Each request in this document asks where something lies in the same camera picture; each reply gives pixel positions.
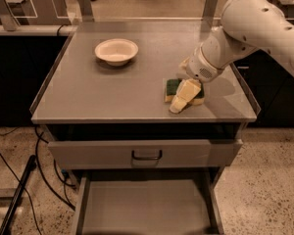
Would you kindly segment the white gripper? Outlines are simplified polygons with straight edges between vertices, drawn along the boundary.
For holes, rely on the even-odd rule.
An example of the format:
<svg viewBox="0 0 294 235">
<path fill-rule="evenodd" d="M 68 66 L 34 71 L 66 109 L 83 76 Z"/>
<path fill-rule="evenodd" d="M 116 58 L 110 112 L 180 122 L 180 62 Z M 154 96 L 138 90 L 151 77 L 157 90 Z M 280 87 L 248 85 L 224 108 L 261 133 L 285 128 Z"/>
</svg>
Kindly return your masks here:
<svg viewBox="0 0 294 235">
<path fill-rule="evenodd" d="M 179 68 L 194 79 L 183 79 L 179 83 L 170 105 L 170 111 L 175 114 L 180 113 L 201 92 L 202 86 L 198 80 L 203 83 L 211 82 L 222 73 L 222 70 L 213 67 L 205 59 L 200 47 L 183 60 Z"/>
</svg>

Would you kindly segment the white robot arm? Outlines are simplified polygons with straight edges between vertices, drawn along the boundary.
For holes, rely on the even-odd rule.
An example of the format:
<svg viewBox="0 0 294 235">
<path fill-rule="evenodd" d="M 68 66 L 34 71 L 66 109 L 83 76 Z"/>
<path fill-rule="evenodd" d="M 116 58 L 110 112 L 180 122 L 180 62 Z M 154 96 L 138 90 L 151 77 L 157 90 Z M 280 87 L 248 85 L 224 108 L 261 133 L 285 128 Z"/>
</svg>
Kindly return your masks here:
<svg viewBox="0 0 294 235">
<path fill-rule="evenodd" d="M 294 24 L 267 0 L 228 0 L 220 26 L 198 43 L 180 67 L 186 77 L 172 97 L 170 111 L 180 113 L 230 63 L 257 50 L 270 55 L 294 77 Z"/>
</svg>

